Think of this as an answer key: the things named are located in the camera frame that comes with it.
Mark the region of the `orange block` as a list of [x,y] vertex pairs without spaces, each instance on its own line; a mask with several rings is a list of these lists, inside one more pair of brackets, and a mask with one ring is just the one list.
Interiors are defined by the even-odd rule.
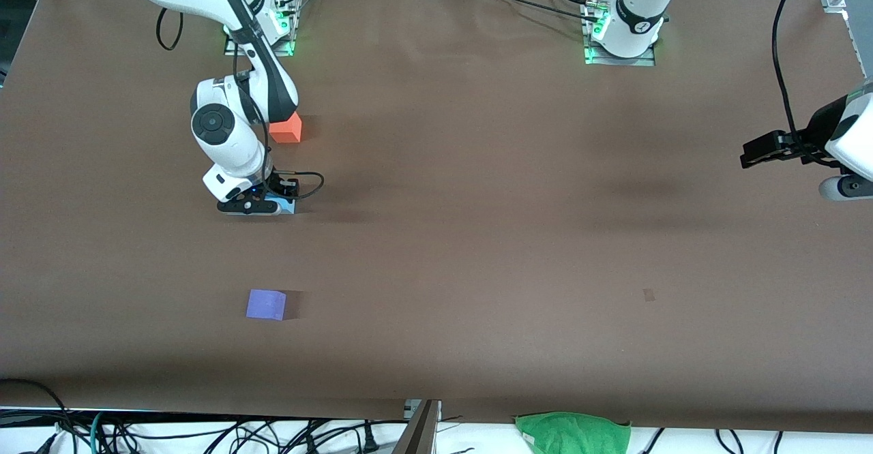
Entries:
[[271,122],[268,125],[268,132],[276,143],[297,144],[302,141],[302,127],[299,113],[294,112],[286,121]]

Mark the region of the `purple block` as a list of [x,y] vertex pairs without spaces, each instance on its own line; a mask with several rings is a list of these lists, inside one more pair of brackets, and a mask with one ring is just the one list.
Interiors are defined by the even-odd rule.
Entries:
[[282,321],[286,315],[287,295],[280,290],[251,289],[246,306],[246,318]]

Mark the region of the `brown table mat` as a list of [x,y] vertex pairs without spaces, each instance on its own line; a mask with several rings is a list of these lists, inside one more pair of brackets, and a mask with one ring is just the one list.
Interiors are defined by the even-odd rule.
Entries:
[[[742,169],[779,0],[672,0],[653,67],[506,0],[311,0],[284,60],[325,187],[229,217],[147,0],[38,0],[0,89],[0,377],[70,408],[873,432],[873,200]],[[246,318],[251,289],[284,320]]]

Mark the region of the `green cloth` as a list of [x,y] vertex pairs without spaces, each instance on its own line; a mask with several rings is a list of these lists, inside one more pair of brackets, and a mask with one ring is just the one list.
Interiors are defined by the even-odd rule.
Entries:
[[514,418],[533,454],[626,454],[631,425],[574,412],[547,412]]

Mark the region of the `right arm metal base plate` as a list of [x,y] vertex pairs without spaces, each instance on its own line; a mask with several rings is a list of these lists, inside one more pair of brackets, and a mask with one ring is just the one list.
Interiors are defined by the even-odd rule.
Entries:
[[299,11],[303,0],[274,0],[256,15],[277,57],[293,56],[299,28]]

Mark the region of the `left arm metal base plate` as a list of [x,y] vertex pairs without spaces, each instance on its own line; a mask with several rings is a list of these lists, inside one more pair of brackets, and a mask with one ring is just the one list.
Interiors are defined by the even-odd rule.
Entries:
[[610,23],[610,15],[605,0],[585,0],[580,4],[580,13],[584,17],[593,17],[595,21],[581,21],[583,50],[587,65],[615,65],[633,67],[655,66],[655,46],[650,44],[645,53],[638,57],[620,57],[608,52],[597,39],[603,35]]

